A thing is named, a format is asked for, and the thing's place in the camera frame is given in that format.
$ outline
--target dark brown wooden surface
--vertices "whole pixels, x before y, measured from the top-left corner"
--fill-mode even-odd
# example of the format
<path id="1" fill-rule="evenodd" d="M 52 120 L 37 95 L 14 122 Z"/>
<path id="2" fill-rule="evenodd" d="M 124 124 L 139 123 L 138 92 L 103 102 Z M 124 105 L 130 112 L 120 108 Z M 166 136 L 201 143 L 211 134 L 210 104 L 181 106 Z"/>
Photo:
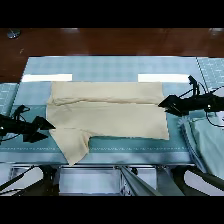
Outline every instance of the dark brown wooden surface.
<path id="1" fill-rule="evenodd" d="M 0 28 L 0 82 L 19 82 L 30 56 L 224 57 L 224 30 L 211 28 Z"/>

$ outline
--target work surface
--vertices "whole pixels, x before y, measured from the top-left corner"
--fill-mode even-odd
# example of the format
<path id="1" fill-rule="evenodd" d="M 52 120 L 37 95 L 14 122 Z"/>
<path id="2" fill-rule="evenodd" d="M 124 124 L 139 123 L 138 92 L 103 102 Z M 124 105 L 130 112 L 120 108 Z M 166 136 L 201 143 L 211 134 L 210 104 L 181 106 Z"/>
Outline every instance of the work surface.
<path id="1" fill-rule="evenodd" d="M 31 57 L 27 62 L 24 75 L 72 74 L 73 81 L 138 82 L 138 74 L 165 74 L 165 76 L 186 74 L 192 75 L 197 81 L 205 84 L 201 71 L 206 70 L 206 68 L 201 68 L 198 65 L 199 62 L 200 65 L 208 66 L 209 63 L 205 60 L 212 59 L 148 56 Z M 50 87 L 51 82 L 21 82 L 11 113 L 17 106 L 24 104 L 31 109 L 24 114 L 27 121 L 32 121 L 37 115 L 45 117 Z M 169 94 L 181 95 L 190 88 L 188 83 L 179 83 L 178 80 L 163 83 L 165 96 Z M 190 116 L 201 117 L 204 114 L 203 112 L 192 112 Z M 181 119 L 167 114 L 167 122 L 170 134 L 169 141 L 94 137 L 89 142 L 90 153 L 79 163 L 190 163 L 188 149 L 179 130 Z M 45 134 L 49 138 L 33 144 L 23 143 L 22 136 L 3 142 L 0 146 L 0 162 L 67 164 L 55 141 L 47 131 Z"/>

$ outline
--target white paper strip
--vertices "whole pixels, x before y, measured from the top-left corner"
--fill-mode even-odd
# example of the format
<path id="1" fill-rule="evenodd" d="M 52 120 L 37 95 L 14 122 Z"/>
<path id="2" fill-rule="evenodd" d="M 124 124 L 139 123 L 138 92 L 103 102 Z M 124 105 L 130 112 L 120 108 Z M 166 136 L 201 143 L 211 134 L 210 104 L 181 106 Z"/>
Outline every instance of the white paper strip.
<path id="1" fill-rule="evenodd" d="M 189 83 L 189 75 L 184 74 L 138 74 L 138 82 L 178 82 Z"/>
<path id="2" fill-rule="evenodd" d="M 24 75 L 22 82 L 51 82 L 51 81 L 72 81 L 72 74 L 56 75 Z"/>

